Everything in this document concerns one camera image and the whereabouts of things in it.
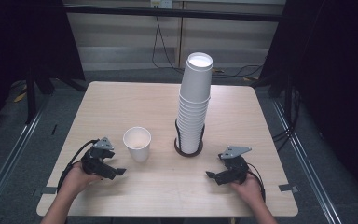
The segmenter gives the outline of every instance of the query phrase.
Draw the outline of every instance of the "light wood tabletop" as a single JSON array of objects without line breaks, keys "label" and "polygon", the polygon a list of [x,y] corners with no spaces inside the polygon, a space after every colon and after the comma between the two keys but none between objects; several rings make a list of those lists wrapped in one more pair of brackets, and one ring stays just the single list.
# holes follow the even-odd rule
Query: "light wood tabletop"
[{"label": "light wood tabletop", "polygon": [[[69,216],[251,216],[250,208],[229,185],[218,186],[205,174],[226,170],[217,155],[228,146],[252,148],[242,156],[261,174],[269,210],[276,217],[295,216],[298,209],[293,193],[279,189],[288,182],[255,91],[212,85],[203,150],[187,158],[174,148],[179,89],[178,84],[89,84],[47,186],[57,187],[66,164],[86,142],[105,136],[116,153],[105,163],[127,171],[114,180],[92,183],[77,196]],[[131,158],[122,140],[124,132],[133,126],[144,127],[152,134],[150,156],[143,163]],[[54,194],[44,194],[37,214],[44,216],[54,198]]]}]

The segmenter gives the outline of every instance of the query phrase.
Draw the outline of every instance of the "gray carpet floor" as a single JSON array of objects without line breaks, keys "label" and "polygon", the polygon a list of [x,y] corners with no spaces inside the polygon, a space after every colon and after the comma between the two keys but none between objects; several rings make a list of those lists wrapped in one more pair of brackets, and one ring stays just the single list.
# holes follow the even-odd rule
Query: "gray carpet floor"
[{"label": "gray carpet floor", "polygon": [[[254,68],[247,68],[242,72],[246,74],[253,70]],[[238,69],[227,69],[226,72],[235,74],[237,71]],[[78,81],[78,83],[84,86],[94,80],[180,83],[181,79],[179,73],[166,68],[87,72],[86,81]],[[245,86],[250,83],[242,77],[213,79],[214,85]],[[0,223],[39,223],[41,220],[35,211],[40,200],[40,195],[35,194],[35,190],[46,186],[84,96],[84,92],[76,91],[58,80],[53,80],[53,84],[56,90],[52,95],[37,93],[38,104],[46,102],[46,109],[0,194]],[[260,87],[255,90],[273,136],[283,131],[283,127],[269,98],[268,89],[268,87]],[[7,104],[0,113],[0,169],[21,135],[26,121],[26,99],[18,103],[12,102],[20,90],[21,86],[11,90]],[[303,104],[300,105],[296,133],[336,207],[342,223],[358,223],[358,183],[336,159],[329,145],[320,137],[317,127]],[[281,144],[282,141],[276,142],[276,147],[280,147]],[[278,221],[280,223],[328,223],[290,142],[285,144],[279,155],[289,183],[298,188],[295,198],[299,213],[296,217],[279,217]],[[159,218],[69,217],[69,223],[85,224],[176,223],[175,221],[177,220]],[[185,223],[226,224],[228,220],[227,218],[187,218]],[[244,217],[241,223],[255,223],[255,220],[251,217]]]}]

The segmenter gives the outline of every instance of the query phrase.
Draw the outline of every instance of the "paper cup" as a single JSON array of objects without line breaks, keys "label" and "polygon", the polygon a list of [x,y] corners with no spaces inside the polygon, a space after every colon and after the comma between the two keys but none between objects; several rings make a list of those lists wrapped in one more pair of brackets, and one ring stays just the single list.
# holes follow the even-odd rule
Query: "paper cup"
[{"label": "paper cup", "polygon": [[123,136],[124,145],[126,145],[132,158],[138,162],[146,161],[149,157],[151,140],[150,132],[142,127],[130,128]]},{"label": "paper cup", "polygon": [[186,61],[180,95],[186,100],[200,103],[211,93],[213,60],[205,53],[192,53]]}]

